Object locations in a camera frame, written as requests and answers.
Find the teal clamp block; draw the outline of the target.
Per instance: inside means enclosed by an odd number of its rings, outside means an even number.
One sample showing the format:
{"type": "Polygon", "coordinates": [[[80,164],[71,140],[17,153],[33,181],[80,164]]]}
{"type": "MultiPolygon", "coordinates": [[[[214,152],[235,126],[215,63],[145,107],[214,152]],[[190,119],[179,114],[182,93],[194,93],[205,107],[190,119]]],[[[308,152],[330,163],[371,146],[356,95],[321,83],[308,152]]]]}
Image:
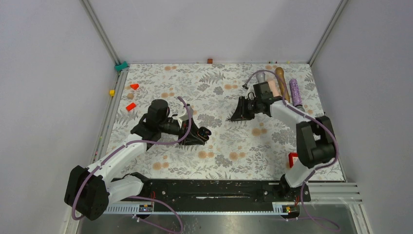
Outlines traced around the teal clamp block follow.
{"type": "Polygon", "coordinates": [[[115,68],[115,70],[117,71],[117,72],[120,72],[120,71],[122,71],[123,69],[125,69],[125,68],[128,68],[128,63],[126,62],[126,61],[124,61],[124,62],[122,62],[121,64],[119,64],[119,65],[116,65],[114,68],[115,68]]]}

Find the red plastic box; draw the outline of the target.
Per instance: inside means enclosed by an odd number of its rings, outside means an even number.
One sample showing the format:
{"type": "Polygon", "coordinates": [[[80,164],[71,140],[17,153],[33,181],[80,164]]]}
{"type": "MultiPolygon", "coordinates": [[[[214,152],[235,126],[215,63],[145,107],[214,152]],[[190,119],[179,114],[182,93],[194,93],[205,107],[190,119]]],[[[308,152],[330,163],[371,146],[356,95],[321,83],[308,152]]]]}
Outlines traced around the red plastic box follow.
{"type": "Polygon", "coordinates": [[[298,161],[299,157],[296,152],[291,152],[288,154],[288,163],[289,163],[289,168],[292,168],[295,163],[298,161]]]}

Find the red block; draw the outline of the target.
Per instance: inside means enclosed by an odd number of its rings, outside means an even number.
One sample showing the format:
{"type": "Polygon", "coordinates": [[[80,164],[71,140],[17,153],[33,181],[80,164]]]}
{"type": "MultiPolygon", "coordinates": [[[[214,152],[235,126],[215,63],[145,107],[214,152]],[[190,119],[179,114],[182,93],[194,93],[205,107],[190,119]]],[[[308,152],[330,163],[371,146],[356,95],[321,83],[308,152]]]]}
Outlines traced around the red block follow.
{"type": "Polygon", "coordinates": [[[126,110],[127,110],[128,112],[130,112],[130,111],[133,110],[135,107],[136,107],[136,104],[135,104],[135,103],[131,103],[131,104],[129,104],[128,106],[126,106],[126,110]]]}

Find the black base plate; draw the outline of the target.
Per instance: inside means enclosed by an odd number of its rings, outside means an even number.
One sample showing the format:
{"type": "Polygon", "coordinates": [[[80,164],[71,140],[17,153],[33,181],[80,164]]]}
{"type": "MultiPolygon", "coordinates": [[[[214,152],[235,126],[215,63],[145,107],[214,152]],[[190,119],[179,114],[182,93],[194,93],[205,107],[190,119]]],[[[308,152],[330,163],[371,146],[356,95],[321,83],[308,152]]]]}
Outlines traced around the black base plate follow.
{"type": "Polygon", "coordinates": [[[126,201],[150,198],[155,212],[167,212],[157,199],[177,212],[269,212],[273,203],[296,205],[311,201],[308,186],[287,189],[278,181],[150,179],[140,194],[126,201]]]}

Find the grey toy microphone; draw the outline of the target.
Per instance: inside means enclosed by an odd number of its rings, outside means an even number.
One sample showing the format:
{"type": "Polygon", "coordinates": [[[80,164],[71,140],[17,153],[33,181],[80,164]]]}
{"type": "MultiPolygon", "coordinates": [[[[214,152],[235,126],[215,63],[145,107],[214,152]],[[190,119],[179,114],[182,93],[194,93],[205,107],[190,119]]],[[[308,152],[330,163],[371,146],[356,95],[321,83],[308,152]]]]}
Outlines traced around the grey toy microphone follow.
{"type": "Polygon", "coordinates": [[[258,83],[264,83],[266,82],[266,78],[265,78],[265,72],[259,72],[256,74],[256,79],[258,81],[258,83]]]}

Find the black earbud charging case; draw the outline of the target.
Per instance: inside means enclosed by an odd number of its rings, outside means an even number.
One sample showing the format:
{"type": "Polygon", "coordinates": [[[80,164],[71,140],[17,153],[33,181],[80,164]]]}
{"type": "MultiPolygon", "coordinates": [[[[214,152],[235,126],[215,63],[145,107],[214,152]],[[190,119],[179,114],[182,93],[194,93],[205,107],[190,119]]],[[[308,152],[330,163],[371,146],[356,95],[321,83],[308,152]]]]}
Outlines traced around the black earbud charging case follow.
{"type": "Polygon", "coordinates": [[[207,142],[212,135],[212,132],[206,127],[200,127],[197,131],[197,135],[202,141],[207,142]]]}

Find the purple glitter toy microphone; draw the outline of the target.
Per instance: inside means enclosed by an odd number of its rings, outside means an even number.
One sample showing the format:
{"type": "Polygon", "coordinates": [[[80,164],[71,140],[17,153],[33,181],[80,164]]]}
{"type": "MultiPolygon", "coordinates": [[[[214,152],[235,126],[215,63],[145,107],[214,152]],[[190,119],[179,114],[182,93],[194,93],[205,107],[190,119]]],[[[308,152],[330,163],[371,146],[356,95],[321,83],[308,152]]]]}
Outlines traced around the purple glitter toy microphone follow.
{"type": "Polygon", "coordinates": [[[289,86],[293,106],[305,112],[297,80],[295,78],[291,79],[289,81],[289,86]]]}

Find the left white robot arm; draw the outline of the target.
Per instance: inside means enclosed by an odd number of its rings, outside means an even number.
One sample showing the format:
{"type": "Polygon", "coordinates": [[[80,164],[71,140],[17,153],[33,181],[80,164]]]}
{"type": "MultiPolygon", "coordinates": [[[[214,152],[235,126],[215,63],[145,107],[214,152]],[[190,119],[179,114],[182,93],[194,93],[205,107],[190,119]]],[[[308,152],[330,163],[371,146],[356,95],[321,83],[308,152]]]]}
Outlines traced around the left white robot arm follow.
{"type": "Polygon", "coordinates": [[[211,131],[198,127],[193,109],[182,97],[185,113],[169,116],[168,102],[155,99],[130,134],[114,150],[87,167],[76,166],[69,175],[64,202],[71,207],[72,219],[99,218],[106,208],[117,201],[135,196],[146,200],[150,185],[134,175],[113,181],[115,175],[133,158],[144,154],[153,145],[205,145],[211,131]]]}

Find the aluminium frame rail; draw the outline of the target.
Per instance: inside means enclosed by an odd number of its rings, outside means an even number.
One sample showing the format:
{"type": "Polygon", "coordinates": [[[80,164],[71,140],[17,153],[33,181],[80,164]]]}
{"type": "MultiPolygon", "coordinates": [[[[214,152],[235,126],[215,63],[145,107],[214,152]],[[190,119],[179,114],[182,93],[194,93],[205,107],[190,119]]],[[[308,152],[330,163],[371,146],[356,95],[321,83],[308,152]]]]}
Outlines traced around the aluminium frame rail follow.
{"type": "MultiPolygon", "coordinates": [[[[86,12],[86,15],[88,16],[88,18],[90,19],[93,27],[95,28],[95,30],[97,32],[97,35],[99,36],[99,38],[102,41],[106,51],[108,52],[108,55],[109,55],[110,59],[114,63],[114,67],[116,65],[119,65],[122,62],[124,62],[120,59],[119,55],[115,51],[115,48],[113,47],[112,43],[110,42],[110,39],[109,39],[107,33],[105,32],[105,30],[103,28],[103,25],[101,24],[101,22],[100,22],[100,20],[97,16],[92,4],[91,4],[91,2],[89,0],[80,0],[80,3],[83,5],[83,7],[85,9],[85,12],[86,12]]],[[[116,72],[120,74],[121,72],[125,72],[128,69],[129,69],[129,66],[128,66],[128,68],[125,68],[120,72],[117,72],[117,71],[116,72]]]]}

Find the pink toy microphone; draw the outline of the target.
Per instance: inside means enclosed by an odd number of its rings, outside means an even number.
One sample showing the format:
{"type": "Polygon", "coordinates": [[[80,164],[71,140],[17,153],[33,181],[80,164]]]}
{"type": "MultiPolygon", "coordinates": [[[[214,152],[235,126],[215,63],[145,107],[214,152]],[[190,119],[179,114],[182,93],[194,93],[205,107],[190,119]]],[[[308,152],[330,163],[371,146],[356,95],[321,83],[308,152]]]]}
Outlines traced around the pink toy microphone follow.
{"type": "Polygon", "coordinates": [[[276,86],[275,81],[274,81],[274,80],[270,80],[270,81],[268,81],[267,83],[268,83],[268,86],[269,86],[269,88],[270,88],[270,90],[271,90],[271,92],[272,92],[273,97],[279,97],[279,96],[280,96],[280,93],[279,93],[279,91],[278,91],[278,89],[277,89],[277,86],[276,86]]]}

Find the floral patterned mat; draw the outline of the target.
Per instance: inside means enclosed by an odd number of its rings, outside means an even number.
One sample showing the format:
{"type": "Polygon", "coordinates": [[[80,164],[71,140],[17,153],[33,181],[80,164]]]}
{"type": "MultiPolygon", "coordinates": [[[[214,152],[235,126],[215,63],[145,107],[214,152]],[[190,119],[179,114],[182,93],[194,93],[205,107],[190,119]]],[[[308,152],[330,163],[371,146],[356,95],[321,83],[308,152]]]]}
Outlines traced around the floral patterned mat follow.
{"type": "Polygon", "coordinates": [[[133,158],[118,174],[139,172],[149,178],[276,180],[289,168],[288,154],[296,150],[296,135],[287,125],[258,114],[251,121],[231,122],[243,84],[273,64],[133,64],[114,120],[108,151],[115,149],[138,124],[154,99],[168,102],[172,114],[193,108],[197,126],[211,130],[205,145],[155,145],[133,158]],[[139,84],[133,90],[130,84],[139,84]],[[128,112],[126,106],[135,103],[128,112]]]}

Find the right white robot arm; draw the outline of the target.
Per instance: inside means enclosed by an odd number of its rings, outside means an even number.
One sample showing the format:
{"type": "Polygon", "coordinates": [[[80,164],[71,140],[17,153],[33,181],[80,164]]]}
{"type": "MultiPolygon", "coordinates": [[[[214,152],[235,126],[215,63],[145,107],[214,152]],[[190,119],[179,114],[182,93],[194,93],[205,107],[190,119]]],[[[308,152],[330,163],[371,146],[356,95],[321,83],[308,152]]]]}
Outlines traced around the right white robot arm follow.
{"type": "Polygon", "coordinates": [[[237,108],[230,121],[247,121],[256,114],[275,118],[294,130],[298,160],[285,173],[279,188],[281,198],[293,200],[298,187],[306,182],[316,170],[327,167],[338,158],[338,143],[326,116],[314,118],[288,104],[280,96],[274,96],[269,84],[261,82],[253,86],[253,98],[239,97],[237,108]]]}

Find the gold toy microphone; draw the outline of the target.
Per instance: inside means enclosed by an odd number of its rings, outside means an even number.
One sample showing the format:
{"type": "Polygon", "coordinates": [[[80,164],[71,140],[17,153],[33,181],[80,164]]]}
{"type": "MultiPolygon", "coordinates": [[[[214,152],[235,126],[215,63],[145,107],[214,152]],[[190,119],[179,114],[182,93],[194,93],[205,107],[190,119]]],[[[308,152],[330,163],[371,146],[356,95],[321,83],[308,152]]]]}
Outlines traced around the gold toy microphone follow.
{"type": "Polygon", "coordinates": [[[275,69],[275,74],[277,76],[277,81],[278,81],[282,96],[285,98],[287,102],[290,102],[290,96],[289,96],[289,92],[286,86],[286,81],[284,78],[284,70],[281,67],[277,67],[275,69]]]}

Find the orange triangular block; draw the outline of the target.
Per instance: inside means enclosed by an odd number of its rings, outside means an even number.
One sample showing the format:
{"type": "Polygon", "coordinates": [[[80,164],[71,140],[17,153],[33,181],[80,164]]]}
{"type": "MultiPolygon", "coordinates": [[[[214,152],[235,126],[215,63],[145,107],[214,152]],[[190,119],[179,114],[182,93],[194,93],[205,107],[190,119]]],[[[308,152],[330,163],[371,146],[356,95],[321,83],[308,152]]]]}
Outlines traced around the orange triangular block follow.
{"type": "Polygon", "coordinates": [[[133,90],[137,90],[137,89],[139,88],[139,84],[137,84],[137,83],[135,83],[135,84],[130,84],[130,87],[131,87],[133,90]]]}

